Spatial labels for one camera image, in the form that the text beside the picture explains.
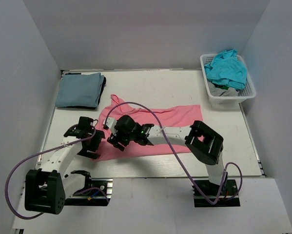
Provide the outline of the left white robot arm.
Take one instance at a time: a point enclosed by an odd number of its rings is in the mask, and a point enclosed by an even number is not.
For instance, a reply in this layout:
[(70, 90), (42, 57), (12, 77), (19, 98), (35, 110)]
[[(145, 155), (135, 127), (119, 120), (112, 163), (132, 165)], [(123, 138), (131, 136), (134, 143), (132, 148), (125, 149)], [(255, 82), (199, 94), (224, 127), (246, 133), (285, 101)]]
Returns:
[(90, 172), (68, 171), (76, 156), (97, 159), (96, 153), (104, 132), (95, 129), (96, 119), (80, 117), (78, 124), (63, 135), (59, 149), (37, 170), (30, 170), (25, 178), (24, 207), (28, 211), (59, 214), (67, 198), (76, 193), (92, 191)]

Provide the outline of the pink t shirt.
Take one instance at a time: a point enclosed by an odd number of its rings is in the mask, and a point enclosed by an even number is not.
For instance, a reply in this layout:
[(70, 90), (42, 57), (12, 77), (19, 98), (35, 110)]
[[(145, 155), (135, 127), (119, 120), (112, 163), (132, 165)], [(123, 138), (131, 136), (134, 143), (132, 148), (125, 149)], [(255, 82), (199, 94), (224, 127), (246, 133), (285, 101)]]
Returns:
[[(109, 130), (103, 129), (106, 116), (114, 106), (123, 102), (124, 100), (118, 96), (111, 95), (111, 104), (105, 107), (99, 115), (96, 129), (103, 131), (106, 138), (111, 134)], [(200, 105), (175, 106), (169, 109), (152, 109), (152, 111), (159, 118), (164, 127), (184, 127), (193, 124), (196, 120), (203, 120)], [(135, 122), (141, 125), (148, 123), (158, 124), (157, 120), (150, 112), (141, 107), (131, 107), (129, 104), (123, 104), (115, 108), (110, 114), (110, 117), (119, 119), (123, 115), (129, 115)], [(140, 156), (167, 155), (171, 154), (172, 151), (166, 143), (156, 146), (141, 146), (135, 142), (130, 142), (122, 152), (108, 143), (107, 139), (103, 139), (99, 144), (97, 153), (100, 154), (100, 157), (96, 159), (95, 162)]]

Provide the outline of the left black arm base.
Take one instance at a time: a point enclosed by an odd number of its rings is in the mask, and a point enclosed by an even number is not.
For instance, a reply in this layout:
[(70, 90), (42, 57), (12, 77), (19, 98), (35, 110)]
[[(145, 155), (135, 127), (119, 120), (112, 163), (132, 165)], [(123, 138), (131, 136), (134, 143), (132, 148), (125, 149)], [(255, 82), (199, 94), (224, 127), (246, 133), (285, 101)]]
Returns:
[(108, 201), (100, 190), (102, 190), (106, 194), (108, 200), (111, 201), (113, 179), (92, 178), (90, 188), (92, 187), (95, 187), (95, 189), (67, 198), (65, 200), (65, 206), (106, 207)]

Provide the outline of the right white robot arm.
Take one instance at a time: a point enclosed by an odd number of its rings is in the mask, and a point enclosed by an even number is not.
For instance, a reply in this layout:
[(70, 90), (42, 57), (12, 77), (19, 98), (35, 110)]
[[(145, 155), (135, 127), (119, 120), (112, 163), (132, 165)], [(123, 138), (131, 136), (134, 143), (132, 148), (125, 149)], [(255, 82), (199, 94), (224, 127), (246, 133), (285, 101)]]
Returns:
[(104, 129), (111, 130), (107, 141), (121, 151), (130, 142), (153, 147), (167, 144), (166, 140), (169, 140), (171, 145), (186, 146), (197, 160), (206, 165), (211, 191), (219, 195), (228, 188), (222, 160), (223, 137), (200, 120), (185, 127), (160, 127), (141, 125), (124, 115), (118, 120), (108, 117)]

